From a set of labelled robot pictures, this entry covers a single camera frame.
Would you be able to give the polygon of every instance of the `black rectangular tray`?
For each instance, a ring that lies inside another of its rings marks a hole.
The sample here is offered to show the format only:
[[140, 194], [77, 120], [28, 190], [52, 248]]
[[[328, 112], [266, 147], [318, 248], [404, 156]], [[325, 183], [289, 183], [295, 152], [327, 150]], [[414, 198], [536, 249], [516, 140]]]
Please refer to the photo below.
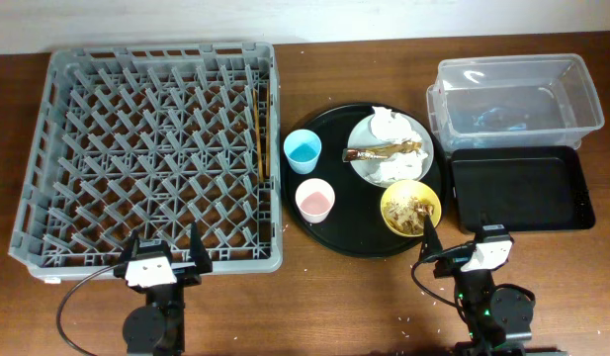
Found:
[[595, 217], [576, 152], [566, 146], [461, 149], [452, 154], [461, 230], [576, 230]]

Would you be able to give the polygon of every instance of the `blue liquid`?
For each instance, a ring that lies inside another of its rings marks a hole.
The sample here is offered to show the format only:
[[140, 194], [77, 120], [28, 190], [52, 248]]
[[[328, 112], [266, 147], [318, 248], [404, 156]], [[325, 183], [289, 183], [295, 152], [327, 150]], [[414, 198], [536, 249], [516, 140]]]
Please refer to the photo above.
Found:
[[317, 152], [308, 144], [301, 144], [289, 155], [296, 162], [311, 161], [317, 156]]

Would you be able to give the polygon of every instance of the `bowl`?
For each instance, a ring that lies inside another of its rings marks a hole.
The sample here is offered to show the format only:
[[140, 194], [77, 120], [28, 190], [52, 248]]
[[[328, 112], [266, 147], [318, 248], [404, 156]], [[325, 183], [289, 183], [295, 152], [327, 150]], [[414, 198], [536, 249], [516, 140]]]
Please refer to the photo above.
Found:
[[380, 212], [382, 214], [382, 219], [386, 223], [386, 226], [394, 233], [403, 237], [418, 237], [422, 236], [423, 233], [418, 234], [410, 234], [403, 233], [394, 228], [389, 221], [384, 216], [384, 208], [389, 202], [399, 202], [407, 201], [410, 198], [416, 198], [421, 203], [428, 203], [434, 207], [434, 213], [430, 216], [432, 220], [432, 224], [434, 227], [438, 225], [441, 220], [441, 201], [439, 201], [439, 197], [434, 193], [434, 191], [428, 187], [427, 185], [413, 181], [413, 180], [402, 180], [398, 181], [391, 186], [387, 187], [382, 195], [382, 200], [380, 202]]
[[[412, 129], [421, 136], [421, 139], [423, 140], [422, 149], [425, 151], [425, 153], [427, 153], [427, 158], [425, 158], [423, 160], [423, 164], [421, 165], [421, 175], [416, 179], [417, 181], [419, 181], [425, 176], [425, 174], [430, 170], [430, 167], [432, 166], [432, 161], [434, 160], [434, 145], [432, 143], [432, 138], [430, 137], [430, 134], [428, 133], [428, 131], [425, 129], [425, 127], [422, 124], [420, 124], [414, 118], [412, 118], [406, 114], [401, 114], [401, 115], [410, 122]], [[353, 128], [353, 131], [349, 134], [349, 137], [348, 137], [348, 142], [346, 145], [347, 147], [365, 148], [365, 147], [373, 147], [373, 146], [389, 144], [386, 141], [382, 141], [382, 140], [376, 138], [371, 133], [370, 125], [371, 125], [371, 119], [373, 118], [373, 116], [374, 116], [374, 114], [369, 115], [368, 117], [364, 118], [361, 122], [359, 122], [355, 126], [355, 128]], [[373, 185], [376, 185], [378, 187], [387, 188], [395, 182], [376, 183], [376, 182], [371, 181], [368, 178], [368, 176], [370, 174], [374, 173], [377, 170], [377, 168], [379, 168], [381, 161], [382, 161], [381, 159], [357, 160], [357, 161], [351, 161], [351, 166], [353, 167], [355, 172], [360, 177], [362, 177], [362, 179], [364, 179], [365, 181], [367, 181]]]

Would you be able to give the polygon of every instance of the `pink cup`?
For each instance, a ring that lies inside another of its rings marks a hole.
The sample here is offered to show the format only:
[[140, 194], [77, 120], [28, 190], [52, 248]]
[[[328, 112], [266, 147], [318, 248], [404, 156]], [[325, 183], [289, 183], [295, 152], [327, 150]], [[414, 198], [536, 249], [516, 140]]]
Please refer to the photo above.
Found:
[[321, 179], [307, 179], [296, 190], [296, 205], [309, 223], [321, 223], [334, 203], [333, 188]]

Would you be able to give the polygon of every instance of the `gray dish rack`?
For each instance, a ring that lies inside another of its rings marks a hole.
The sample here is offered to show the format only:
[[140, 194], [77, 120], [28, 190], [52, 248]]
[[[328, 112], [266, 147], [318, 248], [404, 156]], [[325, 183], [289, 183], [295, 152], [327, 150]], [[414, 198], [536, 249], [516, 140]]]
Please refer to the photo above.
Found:
[[168, 241], [181, 266], [196, 223], [215, 274], [275, 271], [278, 89], [265, 43], [55, 52], [9, 254], [48, 283], [78, 280], [113, 263], [136, 228]]

